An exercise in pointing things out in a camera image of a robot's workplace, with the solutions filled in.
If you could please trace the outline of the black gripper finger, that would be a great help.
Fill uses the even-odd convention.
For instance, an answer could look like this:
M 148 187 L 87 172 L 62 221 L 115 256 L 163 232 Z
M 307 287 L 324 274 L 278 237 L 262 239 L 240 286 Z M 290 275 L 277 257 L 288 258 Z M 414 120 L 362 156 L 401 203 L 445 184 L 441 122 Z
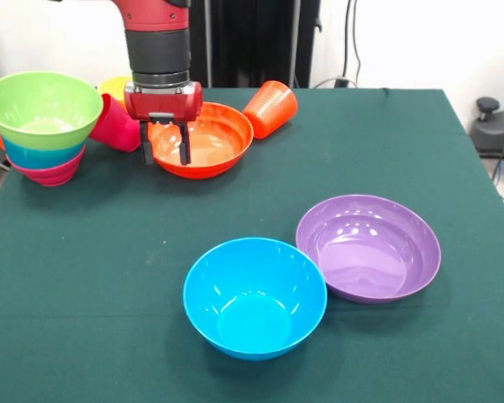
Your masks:
M 192 161 L 192 158 L 191 158 L 190 134 L 188 124 L 187 122 L 179 122 L 177 126 L 181 134 L 181 143 L 179 146 L 180 162 L 182 165 L 189 165 Z
M 144 163 L 146 165 L 152 165 L 154 164 L 154 157 L 153 157 L 152 144 L 150 142 L 148 135 L 148 128 L 149 124 L 147 122 L 145 121 L 139 122 L 139 132 L 144 156 Z

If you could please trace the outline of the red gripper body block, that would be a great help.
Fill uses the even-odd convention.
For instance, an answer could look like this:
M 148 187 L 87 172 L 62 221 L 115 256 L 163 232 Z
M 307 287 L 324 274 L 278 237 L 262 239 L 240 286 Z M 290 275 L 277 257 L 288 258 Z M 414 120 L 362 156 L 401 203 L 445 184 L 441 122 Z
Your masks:
M 146 122 L 192 122 L 203 103 L 202 85 L 197 81 L 165 88 L 147 88 L 128 81 L 123 94 L 129 116 Z

